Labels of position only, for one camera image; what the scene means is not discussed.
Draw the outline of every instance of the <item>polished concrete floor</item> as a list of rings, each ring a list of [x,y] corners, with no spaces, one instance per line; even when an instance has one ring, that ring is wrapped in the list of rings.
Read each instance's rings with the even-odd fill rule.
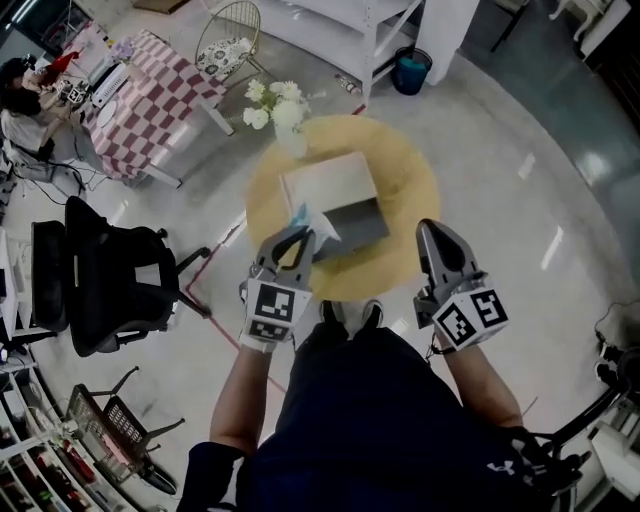
[[[199,2],[191,2],[171,17],[136,12],[114,35],[149,28],[188,55],[206,22],[200,9]],[[305,52],[265,37],[259,57],[280,78],[295,80],[312,94],[325,93],[312,105],[314,115],[348,114],[359,104],[336,84],[331,66]],[[235,115],[245,101],[241,95],[229,97],[223,111]],[[635,294],[615,232],[589,188],[535,118],[462,57],[438,87],[416,97],[398,95],[388,82],[379,84],[366,115],[402,131],[424,153],[438,181],[442,221],[471,244],[511,317],[509,327],[483,347],[521,408],[532,405],[526,426],[556,430],[602,391],[592,371],[594,322],[611,301]],[[81,359],[66,334],[33,347],[63,407],[74,384],[108,388],[139,365],[121,395],[142,423],[155,428],[187,420],[164,436],[162,449],[153,454],[179,482],[189,449],[207,438],[214,403],[236,355],[231,341],[244,319],[237,286],[255,254],[242,223],[244,194],[256,160],[272,142],[270,130],[242,129],[226,138],[209,125],[193,148],[171,163],[173,171],[186,175],[180,189],[151,180],[136,189],[106,181],[89,195],[93,207],[120,226],[165,227],[178,257],[202,245],[217,246],[239,226],[192,286],[211,305],[215,325],[181,308],[167,333],[153,333],[113,354]],[[31,221],[62,217],[63,209],[40,191],[25,189],[23,195],[19,187],[4,225],[12,235],[28,237]],[[183,276],[183,287],[197,268]],[[430,332],[417,330],[411,304],[422,282],[415,276],[380,299],[386,324],[426,353]],[[352,327],[361,307],[346,305]],[[297,329],[299,340],[317,319],[312,304]],[[614,321],[602,327],[615,335]],[[276,351],[265,436],[274,428],[292,361],[290,345]],[[441,360],[434,360],[434,368],[451,384]],[[588,442],[581,438],[567,453],[585,449]],[[595,457],[584,474],[581,495],[601,476]],[[174,499],[139,480],[126,489],[145,507],[175,510]]]
[[[556,5],[556,0],[531,0],[511,36],[492,54],[510,17],[492,0],[481,0],[462,54],[560,145],[614,225],[640,283],[640,134],[574,50],[580,21],[569,11],[549,20]]]

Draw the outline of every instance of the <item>round wooden table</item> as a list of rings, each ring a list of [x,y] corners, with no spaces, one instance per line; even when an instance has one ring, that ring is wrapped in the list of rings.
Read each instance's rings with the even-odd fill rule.
[[[420,151],[400,132],[366,117],[319,117],[305,123],[304,131],[309,143],[304,159],[292,159],[274,143],[257,164],[247,194],[247,224],[254,247],[289,223],[280,174],[362,151],[390,235],[347,256],[314,264],[310,282],[314,296],[365,300],[418,275],[418,222],[440,219],[436,179]]]

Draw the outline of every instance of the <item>white flowers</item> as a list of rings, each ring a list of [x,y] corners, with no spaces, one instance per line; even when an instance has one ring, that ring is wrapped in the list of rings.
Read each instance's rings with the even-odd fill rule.
[[[242,114],[245,124],[253,126],[256,130],[261,130],[269,122],[269,112],[264,109],[245,108]]]
[[[258,103],[262,99],[264,91],[265,87],[263,84],[257,80],[251,80],[251,82],[249,82],[249,90],[247,90],[247,93],[244,96],[254,103]]]
[[[285,82],[281,86],[281,94],[285,100],[298,101],[302,98],[302,93],[298,89],[298,84],[295,82]]]
[[[260,130],[269,119],[283,128],[298,130],[305,114],[310,111],[307,100],[295,82],[274,82],[269,88],[258,80],[251,80],[245,94],[259,108],[246,108],[242,116],[245,124]]]

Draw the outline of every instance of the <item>checkered tablecloth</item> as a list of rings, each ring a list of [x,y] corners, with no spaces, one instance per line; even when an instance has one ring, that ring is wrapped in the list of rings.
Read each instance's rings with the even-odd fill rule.
[[[147,30],[135,38],[132,63],[145,74],[127,80],[113,97],[117,109],[102,128],[97,109],[85,124],[105,171],[113,178],[143,170],[200,101],[215,108],[226,89]]]

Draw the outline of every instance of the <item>bucket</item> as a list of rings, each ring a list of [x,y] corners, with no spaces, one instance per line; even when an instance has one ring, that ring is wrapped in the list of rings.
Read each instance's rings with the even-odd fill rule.
[[[396,66],[391,72],[391,81],[396,90],[407,96],[420,92],[433,61],[417,48],[400,48],[396,52]]]

